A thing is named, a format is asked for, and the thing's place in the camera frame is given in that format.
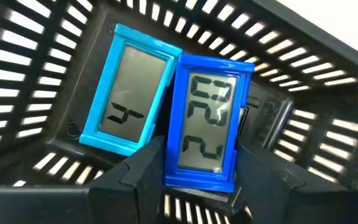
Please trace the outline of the light blue digital clock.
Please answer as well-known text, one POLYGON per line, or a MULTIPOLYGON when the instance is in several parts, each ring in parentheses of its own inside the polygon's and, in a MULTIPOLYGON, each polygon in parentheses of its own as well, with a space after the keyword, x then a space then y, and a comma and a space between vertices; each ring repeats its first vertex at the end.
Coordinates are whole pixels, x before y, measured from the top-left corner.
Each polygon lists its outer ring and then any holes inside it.
POLYGON ((131 156, 153 136, 182 49, 116 24, 81 144, 131 156))

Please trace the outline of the black slotted plastic basket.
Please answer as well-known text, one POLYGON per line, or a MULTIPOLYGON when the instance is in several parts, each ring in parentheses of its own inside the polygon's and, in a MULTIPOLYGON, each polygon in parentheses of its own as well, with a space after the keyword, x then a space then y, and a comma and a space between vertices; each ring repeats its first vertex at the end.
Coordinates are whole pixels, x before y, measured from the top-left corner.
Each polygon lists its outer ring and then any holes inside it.
MULTIPOLYGON (((94 224, 88 184, 126 159, 81 146, 113 27, 254 59, 238 144, 345 189, 358 224, 358 52, 276 0, 0 0, 0 224, 94 224)), ((154 224, 254 224, 163 186, 154 224)))

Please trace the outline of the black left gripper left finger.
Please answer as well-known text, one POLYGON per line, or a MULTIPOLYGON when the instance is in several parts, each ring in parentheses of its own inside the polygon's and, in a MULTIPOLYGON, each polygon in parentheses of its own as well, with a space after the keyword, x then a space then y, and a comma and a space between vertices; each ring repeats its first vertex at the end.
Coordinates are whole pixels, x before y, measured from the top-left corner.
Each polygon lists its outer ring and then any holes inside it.
POLYGON ((88 184, 94 224, 154 224, 163 189, 165 139, 153 138, 88 184))

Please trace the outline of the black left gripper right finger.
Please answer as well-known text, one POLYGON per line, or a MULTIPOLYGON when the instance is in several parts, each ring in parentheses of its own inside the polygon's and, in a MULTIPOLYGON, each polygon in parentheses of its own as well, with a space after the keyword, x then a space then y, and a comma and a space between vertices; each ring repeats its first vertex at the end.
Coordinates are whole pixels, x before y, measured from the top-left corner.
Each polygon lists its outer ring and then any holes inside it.
POLYGON ((344 190, 266 149, 238 144, 237 178, 254 224, 340 224, 344 190))

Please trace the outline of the dark blue digital clock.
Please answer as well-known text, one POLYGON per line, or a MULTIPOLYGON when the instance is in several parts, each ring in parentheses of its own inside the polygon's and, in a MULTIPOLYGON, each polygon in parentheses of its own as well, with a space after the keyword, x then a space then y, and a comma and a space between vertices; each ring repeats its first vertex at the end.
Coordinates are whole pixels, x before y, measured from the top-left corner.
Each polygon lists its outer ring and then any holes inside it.
POLYGON ((163 182, 234 191, 235 141, 254 64, 181 54, 175 75, 163 182))

